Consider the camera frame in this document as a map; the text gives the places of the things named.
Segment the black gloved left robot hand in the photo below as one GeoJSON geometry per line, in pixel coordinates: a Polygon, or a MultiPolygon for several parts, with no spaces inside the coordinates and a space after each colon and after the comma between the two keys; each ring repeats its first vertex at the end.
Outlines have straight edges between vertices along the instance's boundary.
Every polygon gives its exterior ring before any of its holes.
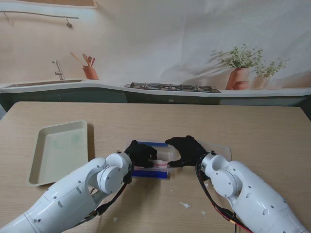
{"type": "Polygon", "coordinates": [[[140,144],[136,140],[133,140],[124,152],[138,167],[152,168],[154,167],[152,160],[157,159],[156,149],[146,144],[140,144]]]}

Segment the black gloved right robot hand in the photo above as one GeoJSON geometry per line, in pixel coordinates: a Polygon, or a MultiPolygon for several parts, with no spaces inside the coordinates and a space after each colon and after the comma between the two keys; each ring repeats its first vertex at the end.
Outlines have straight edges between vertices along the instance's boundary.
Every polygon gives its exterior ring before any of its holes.
{"type": "Polygon", "coordinates": [[[198,161],[209,154],[194,137],[172,137],[165,141],[173,146],[180,154],[180,159],[168,162],[170,167],[196,166],[198,161]]]}

